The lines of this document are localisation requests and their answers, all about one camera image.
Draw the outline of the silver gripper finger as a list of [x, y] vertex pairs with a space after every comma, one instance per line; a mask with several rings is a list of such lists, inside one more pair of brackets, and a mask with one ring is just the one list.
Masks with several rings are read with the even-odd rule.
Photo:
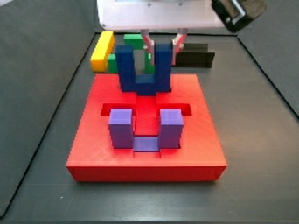
[[189, 32], [187, 28], [181, 28], [178, 35], [175, 39], [173, 40], [173, 64], [175, 64], [175, 61], [177, 61], [177, 54], [183, 49], [183, 42], [187, 38], [187, 32]]
[[151, 54], [151, 63], [155, 63], [155, 42], [152, 41], [150, 37], [150, 30], [143, 29], [140, 31], [140, 35], [144, 41], [144, 49]]

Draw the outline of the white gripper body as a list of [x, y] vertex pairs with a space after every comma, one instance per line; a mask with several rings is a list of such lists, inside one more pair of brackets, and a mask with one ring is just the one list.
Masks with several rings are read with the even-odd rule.
[[111, 31], [223, 26], [211, 0], [98, 0], [98, 19]]

